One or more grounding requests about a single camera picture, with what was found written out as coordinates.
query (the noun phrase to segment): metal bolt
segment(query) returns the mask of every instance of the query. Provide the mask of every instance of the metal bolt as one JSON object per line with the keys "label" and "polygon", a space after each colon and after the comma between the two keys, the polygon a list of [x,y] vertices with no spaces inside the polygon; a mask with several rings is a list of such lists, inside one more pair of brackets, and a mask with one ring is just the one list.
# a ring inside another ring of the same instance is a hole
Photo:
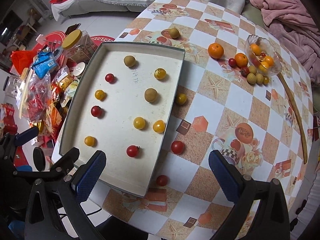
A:
{"label": "metal bolt", "polygon": [[272,179],[272,182],[276,185],[279,185],[280,184],[280,181],[278,179]]}
{"label": "metal bolt", "polygon": [[244,174],[244,175],[243,175],[243,178],[244,178],[245,180],[251,180],[251,176],[248,175],[248,174]]}
{"label": "metal bolt", "polygon": [[36,184],[36,185],[41,184],[41,179],[36,179],[36,180],[35,180],[35,184]]}
{"label": "metal bolt", "polygon": [[71,178],[72,178],[71,175],[66,175],[66,176],[63,177],[63,180],[64,180],[64,181],[70,181]]}

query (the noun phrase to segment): tipped glass bowl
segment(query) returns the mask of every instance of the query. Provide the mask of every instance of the tipped glass bowl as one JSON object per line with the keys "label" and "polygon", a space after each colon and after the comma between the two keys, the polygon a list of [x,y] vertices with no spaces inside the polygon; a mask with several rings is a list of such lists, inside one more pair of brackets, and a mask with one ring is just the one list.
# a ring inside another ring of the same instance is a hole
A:
{"label": "tipped glass bowl", "polygon": [[[264,52],[267,56],[271,56],[274,61],[273,66],[265,68],[263,65],[261,65],[262,58],[257,57],[253,53],[250,47],[251,44],[257,44],[262,52]],[[249,59],[250,65],[254,65],[257,68],[257,71],[264,76],[271,77],[277,75],[282,70],[282,65],[275,49],[271,45],[270,41],[265,38],[259,37],[257,35],[249,35],[247,41],[245,42],[245,53]]]}

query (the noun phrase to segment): dining table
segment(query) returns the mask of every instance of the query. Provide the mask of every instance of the dining table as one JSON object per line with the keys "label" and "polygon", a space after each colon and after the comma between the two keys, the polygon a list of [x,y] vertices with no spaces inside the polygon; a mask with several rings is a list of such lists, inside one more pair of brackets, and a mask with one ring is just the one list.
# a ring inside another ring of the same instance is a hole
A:
{"label": "dining table", "polygon": [[[180,31],[178,39],[168,35],[173,27]],[[265,29],[227,8],[204,0],[155,0],[115,41],[184,49],[177,92],[186,94],[187,101],[183,106],[173,105],[145,197],[99,181],[89,197],[92,201],[122,221],[164,239],[210,239],[234,206],[208,164],[210,152],[219,150],[242,175],[267,182],[278,179],[290,210],[307,164],[289,97],[278,76],[270,77],[267,85],[251,85],[239,68],[228,65],[229,58],[245,52],[252,34],[268,39],[279,56],[282,75],[302,118],[309,155],[311,82],[296,57]],[[224,48],[219,60],[208,54],[212,43]],[[53,161],[60,157],[60,140],[61,135]],[[185,145],[180,155],[171,151],[176,140]],[[159,175],[169,178],[166,186],[156,184]],[[247,233],[258,206],[259,200],[254,201],[238,237]]]}

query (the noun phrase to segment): transparent container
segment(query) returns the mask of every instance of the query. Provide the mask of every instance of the transparent container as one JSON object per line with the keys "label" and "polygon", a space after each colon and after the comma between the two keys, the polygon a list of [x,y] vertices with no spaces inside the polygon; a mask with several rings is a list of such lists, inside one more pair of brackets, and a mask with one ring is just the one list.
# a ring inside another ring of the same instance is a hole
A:
{"label": "transparent container", "polygon": [[[264,66],[262,66],[261,62],[264,61],[264,59],[263,57],[257,57],[253,53],[252,49],[250,48],[251,44],[257,44],[262,52],[264,52],[268,56],[271,56],[274,61],[273,66],[269,68],[265,68]],[[259,37],[257,35],[249,35],[245,43],[245,54],[249,59],[250,65],[254,65],[257,68],[257,71],[264,76],[271,77],[277,75],[282,70],[281,62],[274,47],[271,45],[270,41],[265,38]]]}
{"label": "transparent container", "polygon": [[64,55],[77,64],[89,63],[98,46],[93,42],[86,31],[75,30],[63,41]]}

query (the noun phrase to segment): pink towel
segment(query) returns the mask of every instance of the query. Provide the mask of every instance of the pink towel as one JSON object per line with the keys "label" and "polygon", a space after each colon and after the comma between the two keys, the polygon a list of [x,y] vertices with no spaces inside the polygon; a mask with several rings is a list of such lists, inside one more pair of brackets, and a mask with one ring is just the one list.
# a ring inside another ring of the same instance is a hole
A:
{"label": "pink towel", "polygon": [[300,0],[250,0],[250,3],[261,9],[269,32],[295,55],[311,81],[320,85],[320,32]]}

